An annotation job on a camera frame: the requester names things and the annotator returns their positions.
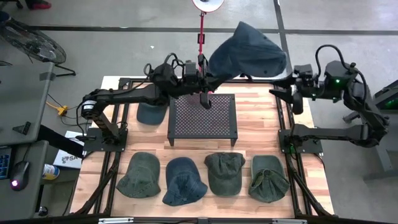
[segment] yellow connector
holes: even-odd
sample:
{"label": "yellow connector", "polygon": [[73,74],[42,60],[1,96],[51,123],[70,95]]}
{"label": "yellow connector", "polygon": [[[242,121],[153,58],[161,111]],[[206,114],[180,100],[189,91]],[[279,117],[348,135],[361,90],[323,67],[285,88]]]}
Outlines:
{"label": "yellow connector", "polygon": [[67,106],[58,107],[57,111],[58,111],[59,116],[65,116],[65,115],[67,115],[68,107]]}

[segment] wooden tabletop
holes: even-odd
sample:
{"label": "wooden tabletop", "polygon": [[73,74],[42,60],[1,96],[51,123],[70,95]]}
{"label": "wooden tabletop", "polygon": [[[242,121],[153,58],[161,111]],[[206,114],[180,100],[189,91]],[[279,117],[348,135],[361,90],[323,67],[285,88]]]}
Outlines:
{"label": "wooden tabletop", "polygon": [[[101,88],[117,89],[120,77],[104,77]],[[160,161],[159,185],[162,191],[155,197],[129,198],[122,195],[117,189],[114,193],[112,216],[121,217],[212,217],[212,218],[291,218],[294,216],[290,190],[287,195],[273,203],[262,203],[248,195],[248,186],[251,181],[251,159],[255,155],[277,156],[286,172],[284,155],[280,152],[277,132],[280,129],[276,110],[275,97],[268,92],[272,88],[266,84],[223,84],[216,93],[234,93],[236,96],[236,117],[238,120],[238,141],[235,147],[230,146],[229,139],[176,139],[175,146],[171,147],[167,140],[167,113],[162,124],[149,126],[141,124],[136,119],[138,104],[131,104],[127,119],[129,134],[127,147],[121,154],[118,170],[118,181],[126,174],[130,158],[136,152],[155,154]],[[123,106],[119,110],[119,121]],[[111,119],[113,106],[105,109],[104,113]],[[313,127],[311,111],[308,101],[304,100],[304,112],[295,116],[296,123]],[[243,166],[243,186],[235,197],[217,197],[210,189],[199,201],[171,207],[162,203],[167,191],[165,168],[167,163],[176,158],[186,156],[191,158],[198,167],[202,181],[208,186],[207,167],[205,157],[214,152],[239,152],[246,158]],[[97,187],[103,152],[94,152],[83,161],[78,179],[71,212],[83,206]],[[302,154],[305,176],[308,188],[330,213],[333,207],[330,200],[325,172],[319,158],[312,154]],[[302,192],[296,184],[300,208],[304,212]],[[104,190],[101,211],[104,209],[108,196],[109,184]]]}

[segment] can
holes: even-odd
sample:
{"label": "can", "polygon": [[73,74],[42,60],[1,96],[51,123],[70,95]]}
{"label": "can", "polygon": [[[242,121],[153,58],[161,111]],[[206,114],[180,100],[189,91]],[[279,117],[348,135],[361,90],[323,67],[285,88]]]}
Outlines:
{"label": "can", "polygon": [[43,176],[44,180],[55,180],[60,175],[60,169],[50,164],[44,164]]}

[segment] black mesh platform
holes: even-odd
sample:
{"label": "black mesh platform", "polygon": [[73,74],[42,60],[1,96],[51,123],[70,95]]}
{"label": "black mesh platform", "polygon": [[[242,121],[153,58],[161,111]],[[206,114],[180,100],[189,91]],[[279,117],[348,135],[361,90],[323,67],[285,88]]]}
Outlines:
{"label": "black mesh platform", "polygon": [[199,103],[199,94],[171,99],[169,113],[170,145],[174,139],[238,139],[234,94],[209,94],[211,109]]}

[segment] green bucket hat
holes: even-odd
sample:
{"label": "green bucket hat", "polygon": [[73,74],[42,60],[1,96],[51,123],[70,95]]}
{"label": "green bucket hat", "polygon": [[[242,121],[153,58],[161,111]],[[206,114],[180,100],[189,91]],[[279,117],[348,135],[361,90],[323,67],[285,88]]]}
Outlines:
{"label": "green bucket hat", "polygon": [[237,195],[242,188],[242,154],[237,152],[216,152],[206,156],[209,186],[218,196]]}
{"label": "green bucket hat", "polygon": [[285,197],[290,184],[282,163],[276,156],[254,156],[251,163],[249,195],[261,202],[271,203]]}
{"label": "green bucket hat", "polygon": [[137,152],[132,156],[126,175],[120,179],[116,188],[127,197],[152,197],[160,192],[159,174],[158,158],[147,152]]}

